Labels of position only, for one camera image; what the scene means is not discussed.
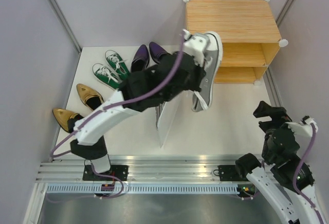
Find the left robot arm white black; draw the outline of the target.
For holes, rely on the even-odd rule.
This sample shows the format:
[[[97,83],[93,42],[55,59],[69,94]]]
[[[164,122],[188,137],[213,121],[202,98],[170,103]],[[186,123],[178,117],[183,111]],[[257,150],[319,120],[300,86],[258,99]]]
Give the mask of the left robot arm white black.
[[[112,176],[104,134],[127,118],[169,102],[184,90],[200,91],[206,72],[204,54],[176,52],[159,65],[130,74],[113,95],[75,123],[71,152],[92,162],[100,180]]]

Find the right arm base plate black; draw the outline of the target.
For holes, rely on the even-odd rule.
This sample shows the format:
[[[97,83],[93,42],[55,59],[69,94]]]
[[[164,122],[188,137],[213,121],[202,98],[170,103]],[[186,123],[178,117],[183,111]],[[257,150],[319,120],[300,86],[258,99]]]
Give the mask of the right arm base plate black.
[[[243,178],[241,178],[238,172],[236,171],[235,165],[219,165],[218,176],[220,178],[220,181],[223,182],[243,181]]]

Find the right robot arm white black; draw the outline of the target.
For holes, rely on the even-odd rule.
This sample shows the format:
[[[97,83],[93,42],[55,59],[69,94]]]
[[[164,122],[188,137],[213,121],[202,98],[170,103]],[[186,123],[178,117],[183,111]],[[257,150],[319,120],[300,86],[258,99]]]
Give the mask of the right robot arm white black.
[[[251,153],[235,162],[234,173],[240,180],[251,182],[268,201],[281,223],[325,223],[318,205],[315,180],[305,159],[318,132],[310,116],[293,122],[284,107],[273,107],[260,101],[253,112],[265,133],[262,158],[271,166],[276,183],[267,176],[263,164]]]

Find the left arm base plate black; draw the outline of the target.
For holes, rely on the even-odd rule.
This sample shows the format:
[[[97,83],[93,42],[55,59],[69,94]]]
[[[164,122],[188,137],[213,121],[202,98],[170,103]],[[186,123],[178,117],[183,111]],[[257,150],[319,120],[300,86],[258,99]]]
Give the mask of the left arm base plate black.
[[[109,171],[101,173],[101,174],[107,175],[107,176],[114,176],[114,177],[120,179],[121,181],[127,181],[127,176],[129,174],[129,166],[128,165],[112,165],[112,167]],[[109,180],[116,181],[116,179],[113,179],[113,178],[96,175],[93,172],[91,165],[84,166],[82,180],[83,181],[106,181],[106,180],[107,181],[109,181]]]

